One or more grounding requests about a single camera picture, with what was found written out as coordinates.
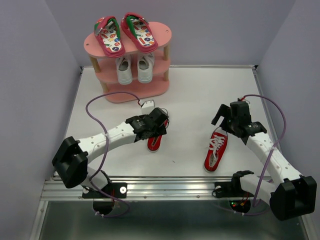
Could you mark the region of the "white sneaker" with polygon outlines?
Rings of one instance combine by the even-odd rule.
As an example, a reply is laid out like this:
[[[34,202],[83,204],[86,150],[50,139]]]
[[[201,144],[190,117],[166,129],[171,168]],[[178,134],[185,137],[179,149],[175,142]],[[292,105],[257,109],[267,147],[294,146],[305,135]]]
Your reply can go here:
[[[151,53],[139,53],[137,55],[137,79],[142,84],[148,84],[153,79],[153,67],[155,55]]]
[[[115,59],[117,80],[121,85],[129,85],[133,81],[131,63],[130,54]]]

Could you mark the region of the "pink patterned sandal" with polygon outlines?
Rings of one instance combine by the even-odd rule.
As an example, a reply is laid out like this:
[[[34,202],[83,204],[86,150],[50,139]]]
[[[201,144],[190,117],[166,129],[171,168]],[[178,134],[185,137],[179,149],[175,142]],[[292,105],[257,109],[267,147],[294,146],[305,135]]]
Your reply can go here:
[[[93,33],[106,57],[120,58],[126,53],[120,26],[114,16],[100,18],[94,25]]]
[[[149,22],[141,15],[127,12],[122,18],[120,26],[139,52],[149,54],[159,47]]]

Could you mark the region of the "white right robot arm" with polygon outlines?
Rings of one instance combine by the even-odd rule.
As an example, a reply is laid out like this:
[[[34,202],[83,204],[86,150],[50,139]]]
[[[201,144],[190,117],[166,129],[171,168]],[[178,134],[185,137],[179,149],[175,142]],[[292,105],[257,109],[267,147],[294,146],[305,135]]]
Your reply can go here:
[[[295,169],[277,149],[258,121],[253,122],[249,104],[235,101],[221,104],[211,121],[222,130],[238,137],[263,164],[272,182],[255,175],[250,170],[237,171],[230,181],[215,182],[212,194],[216,198],[240,198],[245,194],[269,205],[273,215],[280,221],[311,214],[315,210],[317,183],[312,176],[304,176]]]

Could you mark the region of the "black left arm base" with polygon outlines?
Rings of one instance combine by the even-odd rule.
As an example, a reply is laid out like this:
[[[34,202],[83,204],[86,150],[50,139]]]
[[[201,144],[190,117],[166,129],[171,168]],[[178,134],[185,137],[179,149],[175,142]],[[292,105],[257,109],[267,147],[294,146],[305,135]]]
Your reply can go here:
[[[83,187],[82,196],[85,200],[92,200],[92,209],[96,216],[102,218],[116,218],[127,214],[130,205],[125,201],[127,197],[127,183],[109,183],[100,191]]]

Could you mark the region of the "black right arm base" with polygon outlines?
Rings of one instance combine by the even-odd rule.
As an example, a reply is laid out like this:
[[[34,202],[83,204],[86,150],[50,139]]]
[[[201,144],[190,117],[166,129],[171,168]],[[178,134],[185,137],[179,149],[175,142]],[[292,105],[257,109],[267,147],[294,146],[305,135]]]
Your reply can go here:
[[[214,183],[211,195],[217,199],[228,199],[227,210],[242,216],[255,216],[257,213],[249,213],[251,210],[252,193],[244,191],[241,187],[234,186],[230,181],[218,181]]]

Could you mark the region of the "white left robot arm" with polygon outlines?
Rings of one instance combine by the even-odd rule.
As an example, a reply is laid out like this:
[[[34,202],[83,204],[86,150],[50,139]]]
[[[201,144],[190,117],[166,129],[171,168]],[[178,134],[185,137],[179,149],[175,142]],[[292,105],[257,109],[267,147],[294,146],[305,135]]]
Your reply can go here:
[[[86,186],[94,189],[100,197],[106,197],[111,193],[107,174],[89,167],[89,163],[123,145],[165,135],[168,119],[168,114],[156,107],[149,114],[126,119],[107,133],[78,140],[67,137],[53,157],[52,165],[67,189]]]

